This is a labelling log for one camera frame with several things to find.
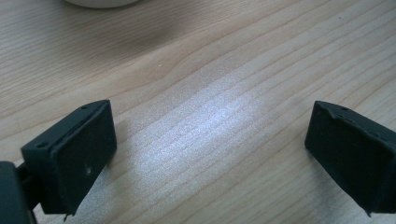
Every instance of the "black plastic object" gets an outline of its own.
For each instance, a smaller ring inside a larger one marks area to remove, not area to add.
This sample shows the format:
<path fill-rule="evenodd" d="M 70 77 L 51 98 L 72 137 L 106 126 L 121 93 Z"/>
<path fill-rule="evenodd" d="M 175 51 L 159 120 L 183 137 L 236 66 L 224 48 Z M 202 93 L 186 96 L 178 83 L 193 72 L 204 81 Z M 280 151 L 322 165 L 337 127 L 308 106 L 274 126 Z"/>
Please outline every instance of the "black plastic object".
<path fill-rule="evenodd" d="M 44 186 L 44 212 L 74 215 L 116 148 L 109 101 L 80 107 L 24 146 L 26 167 Z"/>
<path fill-rule="evenodd" d="M 116 149 L 108 100 L 75 110 L 21 149 L 18 169 L 0 161 L 0 224 L 36 223 L 38 203 L 74 215 Z"/>
<path fill-rule="evenodd" d="M 26 204 L 20 177 L 12 162 L 0 161 L 0 223 L 35 223 Z"/>
<path fill-rule="evenodd" d="M 342 107 L 317 101 L 306 148 L 367 214 L 396 212 L 396 133 Z"/>

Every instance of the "light wood surface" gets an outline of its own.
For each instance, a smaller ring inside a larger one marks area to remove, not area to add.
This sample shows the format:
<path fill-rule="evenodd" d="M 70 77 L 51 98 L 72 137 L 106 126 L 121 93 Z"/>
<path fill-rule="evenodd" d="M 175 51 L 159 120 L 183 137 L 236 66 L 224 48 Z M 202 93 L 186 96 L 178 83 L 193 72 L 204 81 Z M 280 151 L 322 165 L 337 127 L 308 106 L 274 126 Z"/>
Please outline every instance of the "light wood surface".
<path fill-rule="evenodd" d="M 2 0 L 0 85 L 0 159 L 17 165 L 111 100 L 118 152 L 65 223 L 396 222 L 304 149 L 315 100 L 396 130 L 394 0 Z"/>

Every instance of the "wood grain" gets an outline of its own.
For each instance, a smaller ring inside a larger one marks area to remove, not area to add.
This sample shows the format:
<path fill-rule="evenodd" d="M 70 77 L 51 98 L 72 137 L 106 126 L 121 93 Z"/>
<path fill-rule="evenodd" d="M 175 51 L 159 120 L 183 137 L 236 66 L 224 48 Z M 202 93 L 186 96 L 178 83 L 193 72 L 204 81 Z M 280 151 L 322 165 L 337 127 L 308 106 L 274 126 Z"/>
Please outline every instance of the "wood grain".
<path fill-rule="evenodd" d="M 3 0 L 0 158 L 110 99 L 118 152 L 66 223 L 395 223 L 304 149 L 315 100 L 396 130 L 395 74 L 393 0 Z"/>

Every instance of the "small hole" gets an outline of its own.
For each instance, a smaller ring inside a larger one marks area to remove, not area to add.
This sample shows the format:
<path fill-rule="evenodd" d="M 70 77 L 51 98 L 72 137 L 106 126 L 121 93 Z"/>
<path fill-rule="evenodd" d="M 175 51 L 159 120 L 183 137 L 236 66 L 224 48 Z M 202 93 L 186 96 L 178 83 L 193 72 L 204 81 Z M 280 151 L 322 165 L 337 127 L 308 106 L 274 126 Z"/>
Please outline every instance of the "small hole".
<path fill-rule="evenodd" d="M 48 142 L 42 142 L 42 143 L 39 143 L 39 144 L 37 144 L 35 146 L 38 147 L 38 148 L 42 148 L 42 147 L 46 147 L 48 144 L 49 144 Z"/>
<path fill-rule="evenodd" d="M 91 172 L 92 172 L 91 166 L 89 166 L 87 163 L 85 163 L 85 173 L 86 173 L 87 175 L 90 175 Z"/>

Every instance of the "white bowl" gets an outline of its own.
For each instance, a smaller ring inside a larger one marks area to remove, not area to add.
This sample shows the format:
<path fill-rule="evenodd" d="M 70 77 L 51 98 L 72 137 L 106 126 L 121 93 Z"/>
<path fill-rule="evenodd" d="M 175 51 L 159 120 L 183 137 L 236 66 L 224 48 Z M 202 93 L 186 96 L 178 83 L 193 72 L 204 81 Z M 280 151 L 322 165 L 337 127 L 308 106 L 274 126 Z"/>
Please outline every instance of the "white bowl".
<path fill-rule="evenodd" d="M 73 3 L 82 7 L 95 7 L 95 8 L 106 8 L 106 7 L 121 7 L 138 0 L 66 0 L 69 3 Z"/>

